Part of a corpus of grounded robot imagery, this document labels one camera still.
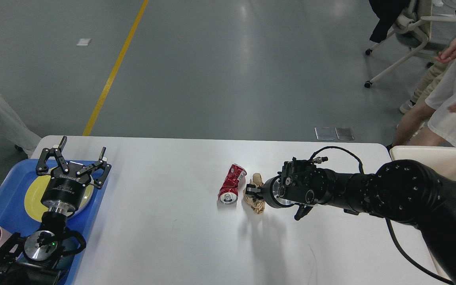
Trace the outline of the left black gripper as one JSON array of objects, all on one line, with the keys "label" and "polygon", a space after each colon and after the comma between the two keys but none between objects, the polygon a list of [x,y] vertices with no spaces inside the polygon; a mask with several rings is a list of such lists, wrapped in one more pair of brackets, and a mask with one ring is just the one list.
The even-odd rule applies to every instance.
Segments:
[{"label": "left black gripper", "polygon": [[[92,164],[68,164],[62,155],[66,142],[67,137],[62,137],[58,147],[43,148],[36,165],[36,174],[46,175],[49,171],[47,161],[51,157],[56,160],[58,166],[51,169],[50,180],[40,202],[49,211],[72,216],[87,205],[93,194],[93,186],[97,189],[104,186],[112,166],[104,160],[106,147],[102,148],[99,159]],[[103,173],[91,182],[91,175],[100,169]]]}]

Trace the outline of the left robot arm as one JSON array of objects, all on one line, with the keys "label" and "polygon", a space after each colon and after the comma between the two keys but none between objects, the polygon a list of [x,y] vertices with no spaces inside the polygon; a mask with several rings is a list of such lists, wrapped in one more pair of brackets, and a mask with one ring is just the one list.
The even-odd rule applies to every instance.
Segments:
[{"label": "left robot arm", "polygon": [[0,285],[71,285],[112,166],[68,161],[67,137],[15,165],[0,188]]}]

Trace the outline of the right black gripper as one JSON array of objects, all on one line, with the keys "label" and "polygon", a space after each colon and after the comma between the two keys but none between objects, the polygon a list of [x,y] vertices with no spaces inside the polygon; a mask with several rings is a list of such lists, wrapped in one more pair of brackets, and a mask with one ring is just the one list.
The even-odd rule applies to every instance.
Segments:
[{"label": "right black gripper", "polygon": [[[264,200],[267,205],[275,209],[284,209],[293,206],[293,202],[279,196],[280,178],[280,176],[272,177],[264,185],[246,184],[245,196],[255,200]],[[294,215],[296,221],[308,215],[314,207],[313,205],[305,204],[296,205],[298,205],[298,210]]]}]

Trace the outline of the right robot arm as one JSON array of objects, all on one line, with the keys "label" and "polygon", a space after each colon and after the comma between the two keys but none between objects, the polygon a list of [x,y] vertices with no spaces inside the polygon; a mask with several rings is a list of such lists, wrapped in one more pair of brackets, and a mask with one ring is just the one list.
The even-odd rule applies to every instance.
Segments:
[{"label": "right robot arm", "polygon": [[[248,184],[246,195],[275,209],[298,205],[300,220],[315,205],[330,205],[345,213],[367,213],[386,220],[398,251],[429,276],[456,285],[456,181],[415,160],[395,160],[375,174],[336,173],[317,167],[327,161],[319,152],[308,160],[293,158],[262,186]],[[394,234],[391,221],[418,229],[449,280],[433,274],[407,255]]]}]

